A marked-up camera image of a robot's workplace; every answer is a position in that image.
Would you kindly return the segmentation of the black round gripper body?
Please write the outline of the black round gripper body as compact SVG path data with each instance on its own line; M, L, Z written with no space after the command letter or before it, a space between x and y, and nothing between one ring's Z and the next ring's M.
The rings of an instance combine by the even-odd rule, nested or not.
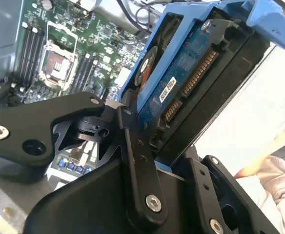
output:
M168 217L157 234L197 234L200 222L184 179L158 170ZM43 197L28 215L25 234L138 234L128 220L123 174L113 160Z

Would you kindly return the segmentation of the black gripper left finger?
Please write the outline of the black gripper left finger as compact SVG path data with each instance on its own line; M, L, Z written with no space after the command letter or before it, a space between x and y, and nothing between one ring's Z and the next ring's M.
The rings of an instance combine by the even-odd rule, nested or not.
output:
M0 109L0 176L37 182L56 155L88 140L103 148L99 167L120 161L131 225L135 229L163 226L165 198L135 114L125 106L106 106L87 92Z

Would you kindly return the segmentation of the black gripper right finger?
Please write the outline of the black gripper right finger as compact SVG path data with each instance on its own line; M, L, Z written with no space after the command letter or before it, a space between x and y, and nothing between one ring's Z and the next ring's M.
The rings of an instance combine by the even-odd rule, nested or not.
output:
M278 230L222 163L185 159L185 180L196 234L277 234Z

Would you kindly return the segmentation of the person's bare hand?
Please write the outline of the person's bare hand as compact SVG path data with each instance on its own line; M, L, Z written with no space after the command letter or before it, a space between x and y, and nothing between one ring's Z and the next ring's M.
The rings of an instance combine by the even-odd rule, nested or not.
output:
M238 171L234 175L234 178L238 179L256 174L264 163L265 159L283 146L284 144L282 142L278 142L276 140L271 141L267 146L260 150L259 153L247 165Z

